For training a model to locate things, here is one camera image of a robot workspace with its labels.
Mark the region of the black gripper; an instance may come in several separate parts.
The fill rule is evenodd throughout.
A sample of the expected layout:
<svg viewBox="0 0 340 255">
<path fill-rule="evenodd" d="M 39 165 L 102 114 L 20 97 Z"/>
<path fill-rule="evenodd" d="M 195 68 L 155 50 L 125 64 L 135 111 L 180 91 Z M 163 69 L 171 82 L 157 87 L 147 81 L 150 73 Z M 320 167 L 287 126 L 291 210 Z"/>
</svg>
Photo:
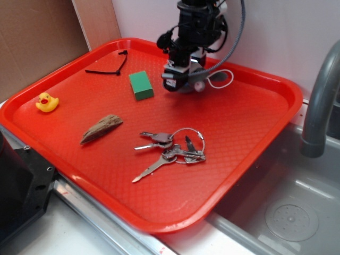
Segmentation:
<svg viewBox="0 0 340 255">
<path fill-rule="evenodd" d="M 218 1 L 178 1 L 177 8 L 180 10 L 178 24 L 156 42 L 157 47 L 168 54 L 161 75 L 163 87 L 169 92 L 189 92 L 190 87 L 203 92 L 206 87 L 203 74 L 189 77 L 189 82 L 188 77 L 179 77 L 203 70 L 198 60 L 190 59 L 191 55 L 221 50 L 227 39 L 228 25 Z"/>
</svg>

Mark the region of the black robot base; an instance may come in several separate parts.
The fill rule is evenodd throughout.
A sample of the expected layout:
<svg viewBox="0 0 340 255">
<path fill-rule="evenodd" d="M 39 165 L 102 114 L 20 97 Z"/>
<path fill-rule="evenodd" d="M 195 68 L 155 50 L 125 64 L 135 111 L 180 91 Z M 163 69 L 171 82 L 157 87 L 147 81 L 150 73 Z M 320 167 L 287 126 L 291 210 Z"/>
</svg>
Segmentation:
<svg viewBox="0 0 340 255">
<path fill-rule="evenodd" d="M 1 246 L 45 214 L 57 171 L 34 149 L 1 134 Z"/>
</svg>

